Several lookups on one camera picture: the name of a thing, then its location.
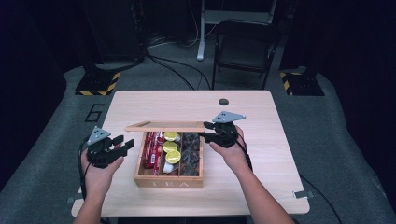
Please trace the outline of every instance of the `cable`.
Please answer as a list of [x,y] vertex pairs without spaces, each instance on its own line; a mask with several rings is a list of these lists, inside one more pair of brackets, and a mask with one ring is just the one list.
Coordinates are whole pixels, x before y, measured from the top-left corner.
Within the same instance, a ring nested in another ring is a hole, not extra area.
[[171,70],[171,71],[174,72],[175,74],[177,74],[177,75],[189,86],[190,90],[195,90],[195,88],[190,84],[190,82],[189,82],[186,78],[184,78],[179,72],[177,72],[173,67],[171,67],[170,65],[168,65],[168,64],[166,64],[166,63],[159,62],[158,60],[156,60],[154,57],[152,57],[152,56],[149,55],[149,54],[148,54],[147,56],[148,56],[152,61],[154,61],[155,63],[157,63],[157,64],[159,64],[159,65],[161,65],[161,66],[163,66],[163,67],[165,67],[165,68]]
[[156,48],[156,47],[159,47],[161,45],[176,44],[176,43],[179,43],[179,41],[162,42],[162,43],[159,43],[159,44],[156,44],[156,45],[149,46],[148,49]]
[[178,64],[187,66],[187,67],[189,67],[189,68],[191,68],[191,69],[197,71],[199,74],[201,74],[201,78],[204,77],[204,79],[205,79],[205,81],[206,81],[206,84],[207,84],[207,87],[210,89],[210,84],[209,84],[209,81],[207,80],[207,77],[204,75],[204,73],[202,73],[202,72],[201,72],[200,70],[198,70],[197,68],[195,68],[195,67],[193,67],[193,66],[191,66],[191,65],[189,65],[189,64],[181,63],[181,62],[178,62],[178,61],[175,61],[175,60],[160,58],[160,57],[156,57],[156,56],[153,56],[153,55],[149,55],[149,57],[152,57],[152,58],[155,58],[155,59],[158,59],[158,60],[167,61],[167,62],[169,62],[169,63],[178,63]]
[[[248,149],[247,149],[246,147],[243,147],[243,146],[241,145],[240,142],[238,142],[236,139],[234,139],[229,133],[227,133],[227,132],[224,131],[223,129],[216,129],[216,130],[219,130],[219,131],[225,133],[230,139],[233,139],[233,141],[234,141],[239,147],[241,147],[242,151],[245,153],[245,159],[246,159],[246,161],[247,161],[247,166],[248,166],[248,168],[250,168],[250,170],[253,172],[253,165],[251,164],[251,159],[250,159],[250,156],[248,155]],[[246,142],[245,142],[245,139],[242,137],[241,134],[238,134],[238,135],[241,137],[242,141],[244,142],[244,145],[246,146],[247,144],[246,144]]]
[[337,217],[338,223],[342,224],[343,222],[341,221],[341,218],[338,216],[338,213],[335,211],[334,207],[329,202],[329,200],[324,196],[324,194],[320,192],[320,190],[317,187],[315,187],[311,182],[309,182],[305,177],[300,175],[300,178],[303,179],[306,183],[308,183],[314,190],[316,190],[317,193],[320,194],[320,196],[322,196],[322,198],[326,201],[326,203],[330,206],[330,208],[334,212],[335,217]]
[[158,36],[158,37],[152,37],[149,41],[148,41],[148,45],[152,46],[152,45],[156,45],[157,43],[162,44],[164,40],[166,40],[167,38],[165,36]]
[[212,31],[216,28],[216,26],[217,26],[217,25],[214,25],[214,26],[212,27],[212,29],[205,35],[205,38],[206,38],[207,36],[209,36],[210,33],[212,33]]
[[191,6],[191,1],[190,1],[190,0],[189,0],[189,7],[190,7],[190,13],[191,13],[192,19],[193,19],[193,21],[194,21],[194,25],[195,25],[196,36],[195,36],[195,40],[192,41],[191,44],[189,44],[189,45],[183,45],[184,47],[191,47],[191,46],[194,45],[195,42],[197,42],[197,40],[199,39],[199,38],[198,38],[198,36],[199,36],[198,25],[197,25],[197,21],[195,20],[194,14],[193,14],[193,12],[192,12],[192,6]]
[[82,198],[85,200],[85,197],[87,196],[87,189],[85,187],[85,174],[82,171],[82,164],[81,164],[81,155],[82,155],[82,148],[84,147],[84,144],[90,139],[90,136],[88,135],[85,137],[81,144],[79,145],[78,148],[78,173],[79,173],[79,184],[81,186],[81,193],[82,193]]
[[142,63],[144,60],[144,57],[140,57],[139,59],[137,59],[136,61],[134,61],[134,63],[132,64],[128,64],[122,67],[118,67],[118,68],[112,68],[112,69],[102,69],[105,70],[107,72],[113,72],[113,73],[119,73],[119,72],[123,72],[125,70],[131,69],[137,65],[139,65],[140,63]]
[[199,86],[201,86],[201,82],[202,82],[202,76],[199,77],[199,82],[198,82],[197,90],[199,90]]
[[90,160],[90,163],[88,163],[87,168],[85,168],[85,172],[84,172],[84,179],[85,176],[87,176],[87,172],[88,172],[88,168],[90,168],[90,166],[92,165],[93,160],[95,160],[96,154],[93,155],[92,159]]

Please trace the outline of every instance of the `wooden table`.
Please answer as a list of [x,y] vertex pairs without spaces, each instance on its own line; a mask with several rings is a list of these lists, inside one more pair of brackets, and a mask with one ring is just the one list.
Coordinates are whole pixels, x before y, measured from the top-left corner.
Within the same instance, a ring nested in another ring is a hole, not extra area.
[[[224,106],[219,99],[229,100]],[[204,145],[204,187],[201,189],[138,188],[134,182],[143,133],[124,128],[143,120],[212,121],[221,111],[246,116],[238,120],[245,133],[255,175],[289,214],[309,211],[290,147],[269,91],[118,91],[106,115],[110,137],[134,138],[123,165],[114,174],[103,217],[199,217],[249,215],[240,185],[222,157]],[[76,200],[72,215],[82,206]]]

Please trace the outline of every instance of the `small round object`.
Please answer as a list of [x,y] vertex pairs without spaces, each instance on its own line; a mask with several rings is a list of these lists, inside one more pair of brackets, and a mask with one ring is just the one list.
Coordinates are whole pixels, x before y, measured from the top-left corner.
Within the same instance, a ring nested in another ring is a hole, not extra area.
[[177,145],[174,142],[166,141],[163,143],[163,150],[165,152],[176,151]]
[[228,105],[228,103],[230,103],[230,102],[227,99],[225,99],[225,98],[219,99],[219,104],[220,105]]
[[180,141],[180,135],[178,135],[177,132],[165,132],[163,134],[163,137],[165,138],[165,140],[167,141]]
[[170,152],[166,153],[165,158],[166,158],[167,162],[169,162],[171,164],[175,164],[180,161],[181,154],[180,154],[180,152],[174,150],[174,151],[170,151]]

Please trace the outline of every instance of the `yellow lid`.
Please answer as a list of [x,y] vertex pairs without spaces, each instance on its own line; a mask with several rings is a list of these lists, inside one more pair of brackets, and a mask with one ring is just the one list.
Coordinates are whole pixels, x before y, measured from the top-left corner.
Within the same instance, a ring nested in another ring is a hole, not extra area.
[[174,142],[166,141],[166,142],[163,143],[163,150],[165,152],[176,151],[177,150],[177,145]]
[[178,141],[180,140],[180,135],[177,132],[165,132],[163,137],[168,141]]
[[180,161],[181,158],[181,154],[178,151],[170,151],[168,153],[166,153],[166,161],[171,163],[171,164],[175,164],[178,161]]

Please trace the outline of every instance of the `chair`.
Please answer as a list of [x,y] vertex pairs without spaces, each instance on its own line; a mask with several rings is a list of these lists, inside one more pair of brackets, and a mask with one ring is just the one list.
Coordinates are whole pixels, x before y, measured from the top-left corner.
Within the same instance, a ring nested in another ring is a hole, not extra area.
[[219,23],[216,31],[215,59],[213,64],[212,90],[215,89],[216,70],[221,67],[258,72],[262,90],[279,44],[281,33],[272,24],[226,20]]

